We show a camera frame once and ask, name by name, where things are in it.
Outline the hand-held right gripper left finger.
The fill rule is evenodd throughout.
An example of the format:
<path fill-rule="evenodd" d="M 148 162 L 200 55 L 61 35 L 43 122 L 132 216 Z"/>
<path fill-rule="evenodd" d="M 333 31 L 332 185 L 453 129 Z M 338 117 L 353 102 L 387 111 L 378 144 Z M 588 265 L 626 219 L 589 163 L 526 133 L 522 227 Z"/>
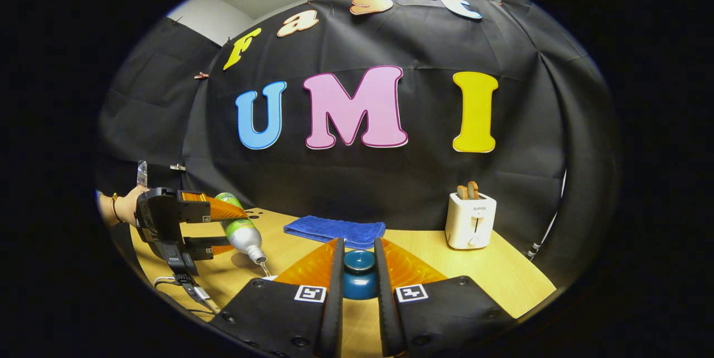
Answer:
<path fill-rule="evenodd" d="M 341 356 L 344 255 L 336 238 L 272 281 L 250 280 L 211 324 L 260 356 Z"/>

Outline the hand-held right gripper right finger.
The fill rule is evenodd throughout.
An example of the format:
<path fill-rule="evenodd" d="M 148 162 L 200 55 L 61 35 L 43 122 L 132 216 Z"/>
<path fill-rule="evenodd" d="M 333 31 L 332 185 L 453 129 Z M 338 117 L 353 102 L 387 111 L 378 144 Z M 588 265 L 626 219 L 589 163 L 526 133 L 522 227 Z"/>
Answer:
<path fill-rule="evenodd" d="M 392 241 L 374 241 L 384 356 L 456 357 L 515 319 L 471 277 L 447 278 Z"/>

